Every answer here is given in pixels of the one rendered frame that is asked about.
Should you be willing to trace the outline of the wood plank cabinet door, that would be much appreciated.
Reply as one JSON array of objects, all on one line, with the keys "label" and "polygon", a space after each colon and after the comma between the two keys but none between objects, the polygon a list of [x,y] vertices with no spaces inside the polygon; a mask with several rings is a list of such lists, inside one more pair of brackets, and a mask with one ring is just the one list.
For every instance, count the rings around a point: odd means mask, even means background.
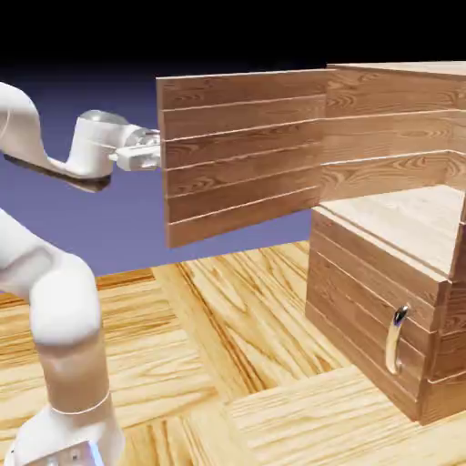
[{"label": "wood plank cabinet door", "polygon": [[171,248],[312,206],[330,72],[157,79]]}]

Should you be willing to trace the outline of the light wood cabinet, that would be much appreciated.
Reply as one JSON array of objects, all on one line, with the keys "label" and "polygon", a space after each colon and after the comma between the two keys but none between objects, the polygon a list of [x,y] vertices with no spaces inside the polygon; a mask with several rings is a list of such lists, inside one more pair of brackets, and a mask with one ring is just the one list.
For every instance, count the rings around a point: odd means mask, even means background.
[{"label": "light wood cabinet", "polygon": [[444,275],[434,407],[466,410],[466,61],[333,65],[317,206]]}]

